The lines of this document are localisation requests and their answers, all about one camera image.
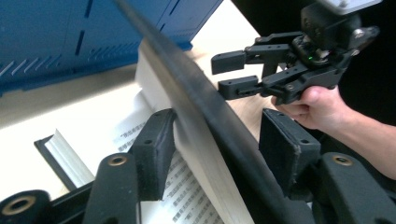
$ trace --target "blue cover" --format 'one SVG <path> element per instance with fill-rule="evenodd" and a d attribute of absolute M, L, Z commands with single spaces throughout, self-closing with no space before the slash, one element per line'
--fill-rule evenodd
<path fill-rule="evenodd" d="M 130 0 L 182 49 L 221 0 Z M 137 62 L 141 36 L 111 0 L 2 0 L 0 95 Z"/>

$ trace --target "human hand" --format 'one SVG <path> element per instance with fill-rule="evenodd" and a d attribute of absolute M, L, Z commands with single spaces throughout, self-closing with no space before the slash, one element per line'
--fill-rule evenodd
<path fill-rule="evenodd" d="M 329 90 L 314 86 L 306 89 L 299 101 L 288 105 L 276 105 L 280 112 L 295 119 L 308 129 L 325 133 L 336 131 L 345 125 L 345 118 L 351 109 L 344 103 L 338 87 Z"/>

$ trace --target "table surface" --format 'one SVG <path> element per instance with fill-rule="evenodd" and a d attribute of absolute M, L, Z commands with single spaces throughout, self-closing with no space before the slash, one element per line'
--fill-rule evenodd
<path fill-rule="evenodd" d="M 224 0 L 192 40 L 192 50 L 186 53 L 216 86 L 219 80 L 262 72 L 262 65 L 249 65 L 244 70 L 216 76 L 211 76 L 210 69 L 214 55 L 244 49 L 258 36 L 233 3 Z M 131 64 L 94 76 L 4 94 L 0 98 L 0 200 L 28 189 L 43 189 L 51 199 L 65 194 L 67 189 L 36 150 L 34 141 L 54 134 L 62 122 L 75 122 L 78 126 L 81 113 L 98 109 L 84 107 L 84 102 L 91 98 L 111 100 L 103 96 L 119 91 L 117 99 L 128 101 L 128 95 L 122 91 L 136 88 L 135 69 L 136 64 Z M 272 107 L 269 98 L 254 96 L 229 104 L 258 139 L 262 109 Z M 105 109 L 106 102 L 100 106 Z"/>

